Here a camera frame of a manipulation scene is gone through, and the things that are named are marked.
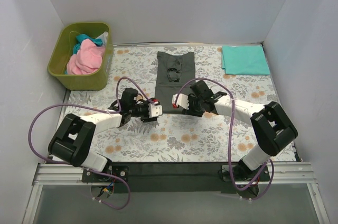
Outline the dark grey t shirt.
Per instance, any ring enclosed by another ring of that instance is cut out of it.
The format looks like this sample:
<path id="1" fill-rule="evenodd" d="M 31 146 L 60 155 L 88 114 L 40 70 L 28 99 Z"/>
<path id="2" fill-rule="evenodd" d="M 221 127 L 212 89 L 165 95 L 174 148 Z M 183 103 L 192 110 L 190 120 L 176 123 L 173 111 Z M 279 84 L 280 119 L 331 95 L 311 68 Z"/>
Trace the dark grey t shirt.
<path id="1" fill-rule="evenodd" d="M 172 97 L 188 81 L 195 78 L 195 54 L 171 55 L 157 53 L 157 78 L 155 98 L 160 101 L 165 114 L 179 114 L 181 111 L 172 105 Z"/>

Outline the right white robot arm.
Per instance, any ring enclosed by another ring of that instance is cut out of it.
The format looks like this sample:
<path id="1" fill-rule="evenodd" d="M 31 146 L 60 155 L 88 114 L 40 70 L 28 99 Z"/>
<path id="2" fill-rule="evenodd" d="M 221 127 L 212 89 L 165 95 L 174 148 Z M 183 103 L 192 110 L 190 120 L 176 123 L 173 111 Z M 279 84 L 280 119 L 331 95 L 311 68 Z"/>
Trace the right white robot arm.
<path id="1" fill-rule="evenodd" d="M 259 175 L 268 160 L 278 155 L 298 136 L 298 131 L 282 106 L 272 101 L 268 104 L 254 104 L 234 99 L 227 88 L 214 93 L 205 80 L 187 82 L 191 93 L 173 95 L 174 108 L 181 107 L 182 113 L 201 117 L 205 112 L 228 116 L 253 127 L 257 144 L 236 166 L 229 163 L 226 175 L 233 180 L 251 180 Z"/>

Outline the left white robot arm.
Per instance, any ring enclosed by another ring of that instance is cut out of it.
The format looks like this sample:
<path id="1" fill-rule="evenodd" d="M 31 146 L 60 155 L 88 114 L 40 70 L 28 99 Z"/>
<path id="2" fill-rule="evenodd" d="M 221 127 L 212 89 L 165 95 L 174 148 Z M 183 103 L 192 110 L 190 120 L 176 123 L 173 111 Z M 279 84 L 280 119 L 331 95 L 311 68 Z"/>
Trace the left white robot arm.
<path id="1" fill-rule="evenodd" d="M 74 167 L 92 169 L 99 181 L 108 181 L 112 177 L 111 160 L 91 149 L 94 136 L 120 128 L 133 117 L 147 123 L 162 115 L 162 106 L 157 99 L 137 100 L 138 95 L 136 89 L 126 88 L 106 112 L 66 115 L 49 143 L 49 153 Z"/>

